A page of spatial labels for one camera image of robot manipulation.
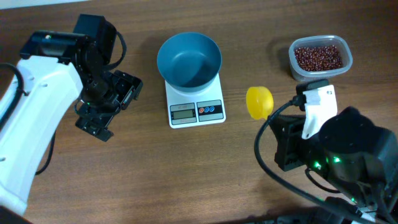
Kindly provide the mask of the yellow plastic measuring scoop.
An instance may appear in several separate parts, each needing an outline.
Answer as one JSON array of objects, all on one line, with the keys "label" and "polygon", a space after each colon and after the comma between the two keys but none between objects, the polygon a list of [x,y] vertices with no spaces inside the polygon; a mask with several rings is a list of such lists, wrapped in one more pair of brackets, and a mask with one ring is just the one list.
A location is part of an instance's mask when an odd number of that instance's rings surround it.
[{"label": "yellow plastic measuring scoop", "polygon": [[252,119],[267,119],[274,109],[271,91],[264,86],[252,86],[246,92],[246,106]]}]

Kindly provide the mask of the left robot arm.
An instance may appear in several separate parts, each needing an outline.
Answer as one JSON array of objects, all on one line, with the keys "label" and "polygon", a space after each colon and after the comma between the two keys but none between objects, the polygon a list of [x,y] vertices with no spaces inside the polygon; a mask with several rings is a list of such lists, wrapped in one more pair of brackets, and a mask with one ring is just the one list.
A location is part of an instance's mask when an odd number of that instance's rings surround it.
[{"label": "left robot arm", "polygon": [[111,61],[123,36],[103,16],[82,14],[71,33],[38,30],[1,98],[1,222],[24,223],[34,177],[48,167],[60,120],[73,107],[76,126],[109,140],[112,119],[135,100],[141,79]]}]

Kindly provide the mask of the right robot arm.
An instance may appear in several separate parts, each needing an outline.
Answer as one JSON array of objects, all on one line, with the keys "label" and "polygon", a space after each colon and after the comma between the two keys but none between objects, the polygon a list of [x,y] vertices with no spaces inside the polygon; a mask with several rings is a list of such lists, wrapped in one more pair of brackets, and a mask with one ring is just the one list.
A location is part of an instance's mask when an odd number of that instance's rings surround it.
[{"label": "right robot arm", "polygon": [[304,139],[303,116],[279,115],[270,124],[275,162],[283,171],[306,166],[359,207],[397,220],[397,137],[354,107],[327,120]]}]

